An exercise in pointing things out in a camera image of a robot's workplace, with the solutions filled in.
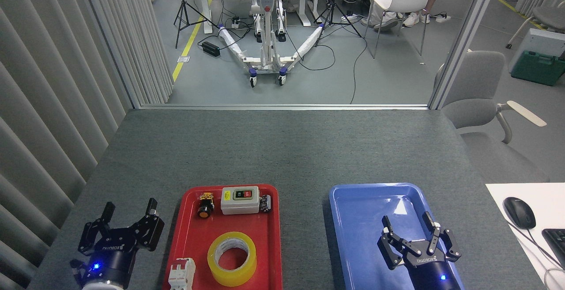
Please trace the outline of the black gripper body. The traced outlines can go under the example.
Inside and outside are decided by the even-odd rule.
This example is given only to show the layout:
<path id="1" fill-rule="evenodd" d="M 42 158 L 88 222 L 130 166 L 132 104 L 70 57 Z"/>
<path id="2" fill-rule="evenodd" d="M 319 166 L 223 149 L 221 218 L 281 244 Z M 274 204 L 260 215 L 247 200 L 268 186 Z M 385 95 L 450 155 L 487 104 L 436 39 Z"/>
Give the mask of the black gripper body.
<path id="1" fill-rule="evenodd" d="M 404 259 L 415 290 L 460 290 L 445 256 L 412 256 Z"/>
<path id="2" fill-rule="evenodd" d="M 110 238 L 100 238 L 85 269 L 83 283 L 110 281 L 129 284 L 135 264 L 137 240 L 130 229 L 111 229 Z"/>

